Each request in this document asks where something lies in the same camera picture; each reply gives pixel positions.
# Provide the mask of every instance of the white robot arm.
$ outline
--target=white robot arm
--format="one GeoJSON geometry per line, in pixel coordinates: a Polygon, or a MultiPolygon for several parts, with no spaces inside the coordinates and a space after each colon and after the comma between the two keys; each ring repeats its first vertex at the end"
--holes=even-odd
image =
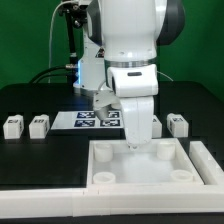
{"type": "MultiPolygon", "coordinates": [[[[121,104],[127,143],[147,144],[158,93],[156,42],[169,44],[182,31],[181,0],[93,0],[87,18],[90,39],[105,49],[106,82],[121,104]]],[[[104,106],[97,96],[96,111],[104,106]]]]}

